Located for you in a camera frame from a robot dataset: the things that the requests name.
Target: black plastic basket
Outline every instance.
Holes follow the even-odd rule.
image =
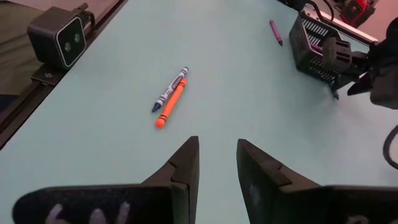
[[[336,29],[309,17],[304,12],[298,14],[289,33],[297,70],[326,82],[333,94],[336,94],[336,90],[347,85],[352,79],[342,76],[340,72],[324,68],[322,53],[311,47],[315,45],[322,48],[324,41],[330,37],[341,40]]]

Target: black camera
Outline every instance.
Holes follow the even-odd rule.
[[[27,33],[39,61],[54,68],[70,69],[86,50],[83,7],[73,11],[51,7],[36,17]]]

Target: cable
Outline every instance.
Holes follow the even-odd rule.
[[[333,11],[333,8],[331,7],[330,3],[327,0],[323,0],[323,1],[326,3],[326,5],[330,9],[330,20],[327,22],[332,22],[335,18],[335,12]],[[322,20],[323,16],[321,14],[321,10],[319,9],[318,5],[313,1],[308,1],[307,3],[310,4],[314,8],[315,12],[317,13],[317,16],[319,17],[320,20]]]
[[[383,145],[383,156],[384,159],[388,162],[388,164],[390,164],[390,166],[392,166],[395,169],[398,169],[398,163],[394,162],[391,159],[391,155],[390,155],[390,146],[392,141],[394,140],[395,136],[398,134],[398,126],[396,126],[391,132],[390,134],[387,136],[386,141],[384,141],[384,145]]]

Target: light blue table surface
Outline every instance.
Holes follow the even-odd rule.
[[[36,189],[142,182],[193,135],[197,223],[249,222],[239,138],[319,184],[398,185],[381,149],[397,112],[346,96],[348,86],[336,101],[296,71],[287,38],[296,17],[274,0],[129,0],[0,151],[0,223]],[[158,130],[150,110],[183,66],[188,85]]]

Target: orange crayon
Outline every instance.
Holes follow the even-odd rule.
[[[163,128],[164,124],[167,121],[167,118],[170,116],[170,114],[174,109],[174,106],[177,104],[177,101],[180,98],[182,91],[185,88],[185,85],[187,85],[187,79],[183,78],[180,81],[180,83],[177,85],[176,89],[174,90],[174,94],[169,99],[169,102],[167,102],[166,107],[164,108],[162,114],[159,116],[159,118],[157,118],[156,126],[158,128]]]

